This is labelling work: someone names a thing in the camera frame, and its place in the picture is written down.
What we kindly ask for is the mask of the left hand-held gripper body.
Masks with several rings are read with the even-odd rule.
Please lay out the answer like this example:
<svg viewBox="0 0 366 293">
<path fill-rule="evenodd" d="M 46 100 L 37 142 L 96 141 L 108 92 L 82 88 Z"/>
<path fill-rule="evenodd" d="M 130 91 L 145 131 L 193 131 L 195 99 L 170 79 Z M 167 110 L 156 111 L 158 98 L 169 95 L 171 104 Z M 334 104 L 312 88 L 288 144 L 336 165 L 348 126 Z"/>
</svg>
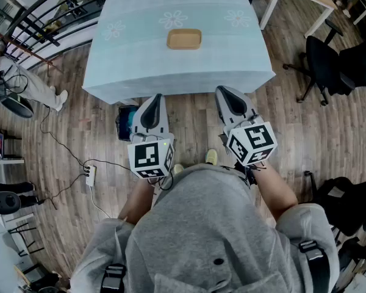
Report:
<svg viewBox="0 0 366 293">
<path fill-rule="evenodd" d="M 147 129 L 133 126 L 127 146 L 131 171 L 141 179 L 169 175 L 174 158 L 174 135 L 167 126 Z"/>
</svg>

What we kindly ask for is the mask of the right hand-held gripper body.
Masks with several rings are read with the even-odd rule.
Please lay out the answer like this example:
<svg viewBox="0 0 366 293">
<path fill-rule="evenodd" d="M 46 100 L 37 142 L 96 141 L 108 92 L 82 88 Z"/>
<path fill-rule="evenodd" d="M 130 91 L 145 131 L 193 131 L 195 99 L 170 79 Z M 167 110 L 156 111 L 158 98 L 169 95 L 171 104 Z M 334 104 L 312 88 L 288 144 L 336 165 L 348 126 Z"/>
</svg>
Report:
<svg viewBox="0 0 366 293">
<path fill-rule="evenodd" d="M 271 124 L 259 114 L 231 117 L 222 122 L 223 146 L 244 167 L 267 160 L 278 146 Z"/>
</svg>

